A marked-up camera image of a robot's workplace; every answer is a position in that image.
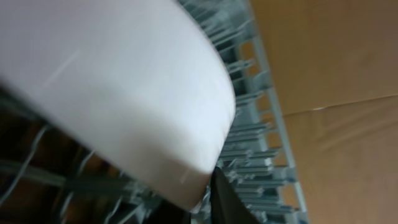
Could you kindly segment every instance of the black object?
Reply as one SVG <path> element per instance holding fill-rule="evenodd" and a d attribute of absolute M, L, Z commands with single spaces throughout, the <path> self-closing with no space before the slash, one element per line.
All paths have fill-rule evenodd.
<path fill-rule="evenodd" d="M 259 224 L 235 193 L 223 171 L 216 167 L 211 176 L 211 222 L 212 224 Z M 150 215 L 145 224 L 191 223 L 189 212 L 163 201 Z"/>

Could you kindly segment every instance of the brown cardboard surface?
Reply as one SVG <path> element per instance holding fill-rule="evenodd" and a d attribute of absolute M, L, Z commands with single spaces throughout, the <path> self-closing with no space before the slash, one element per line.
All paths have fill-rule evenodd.
<path fill-rule="evenodd" d="M 251 2 L 284 114 L 398 95 L 398 1 Z"/>
<path fill-rule="evenodd" d="M 310 221 L 398 223 L 398 96 L 285 117 Z"/>

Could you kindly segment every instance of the white curved surface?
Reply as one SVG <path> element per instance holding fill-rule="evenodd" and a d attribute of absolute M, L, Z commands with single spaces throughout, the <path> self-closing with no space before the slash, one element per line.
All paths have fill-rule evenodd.
<path fill-rule="evenodd" d="M 2 83 L 185 209 L 234 117 L 229 76 L 170 0 L 0 1 Z"/>

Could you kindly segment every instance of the dish rack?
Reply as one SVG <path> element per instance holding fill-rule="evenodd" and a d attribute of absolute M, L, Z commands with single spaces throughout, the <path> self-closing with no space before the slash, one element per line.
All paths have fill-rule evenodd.
<path fill-rule="evenodd" d="M 261 36 L 246 0 L 179 0 L 224 61 L 236 95 L 236 116 L 218 161 L 236 193 L 261 223 L 309 223 Z M 275 165 L 284 154 L 286 163 Z M 298 208 L 284 205 L 294 188 Z M 210 216 L 206 194 L 199 219 Z"/>
<path fill-rule="evenodd" d="M 236 94 L 236 117 L 217 165 L 261 223 L 308 223 L 289 139 L 250 5 L 245 0 L 179 0 L 178 3 L 198 22 L 217 49 Z M 0 174 L 5 175 L 0 211 L 21 180 L 55 189 L 50 199 L 51 223 L 67 223 L 71 202 L 88 195 L 105 199 L 103 209 L 97 212 L 100 215 L 93 218 L 95 223 L 142 223 L 159 204 L 160 197 L 115 168 L 111 167 L 112 175 L 88 175 L 87 163 L 95 156 L 76 142 L 72 144 L 73 155 L 67 159 L 66 169 L 42 166 L 36 156 L 41 150 L 39 146 L 47 141 L 46 135 L 60 131 L 6 93 L 0 94 L 0 111 L 11 114 L 6 115 L 7 121 L 23 120 L 19 128 L 30 133 L 18 138 L 24 142 L 22 156 L 0 157 Z M 274 165 L 279 154 L 285 155 L 286 164 Z M 295 189 L 298 208 L 284 205 L 282 188 L 287 185 Z M 192 223 L 210 222 L 209 198 L 207 193 Z"/>

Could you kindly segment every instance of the metal grid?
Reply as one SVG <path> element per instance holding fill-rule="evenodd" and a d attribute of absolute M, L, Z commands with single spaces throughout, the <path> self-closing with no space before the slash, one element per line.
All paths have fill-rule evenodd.
<path fill-rule="evenodd" d="M 261 37 L 254 17 L 245 0 L 179 0 L 179 3 L 199 23 L 211 40 L 231 76 L 236 94 L 236 117 L 221 152 L 218 166 L 234 185 L 241 200 L 262 223 L 308 223 L 307 209 L 301 186 L 297 181 L 295 162 L 285 130 L 275 88 L 263 51 Z M 245 57 L 243 47 L 252 46 L 251 57 Z M 250 72 L 252 67 L 257 71 Z M 267 108 L 259 101 L 266 100 Z M 11 110 L 22 119 L 36 122 L 39 117 L 23 105 L 4 95 L 0 109 Z M 142 223 L 159 198 L 142 184 L 125 177 L 87 176 L 81 172 L 91 151 L 83 149 L 77 155 L 72 171 L 59 175 L 29 162 L 44 135 L 53 128 L 45 122 L 35 135 L 22 162 L 0 160 L 0 172 L 11 177 L 3 186 L 0 206 L 7 200 L 20 179 L 60 188 L 54 202 L 52 223 L 66 223 L 65 211 L 73 197 L 94 195 L 106 197 L 108 204 L 100 223 L 124 223 L 134 220 Z M 281 144 L 271 146 L 269 136 L 278 135 Z M 274 159 L 285 154 L 287 164 L 275 166 Z M 299 208 L 284 205 L 281 188 L 293 185 Z M 196 220 L 210 222 L 209 193 L 205 195 L 201 212 Z"/>
<path fill-rule="evenodd" d="M 308 223 L 289 138 L 249 3 L 246 0 L 179 0 L 179 3 L 219 52 L 236 94 L 236 117 L 218 166 L 261 223 Z M 271 146 L 271 135 L 279 138 L 277 146 Z M 284 154 L 287 160 L 284 166 L 274 164 L 279 154 Z M 299 208 L 284 205 L 281 188 L 287 185 L 294 187 Z M 202 221 L 210 217 L 208 200 L 209 194 L 197 216 Z"/>

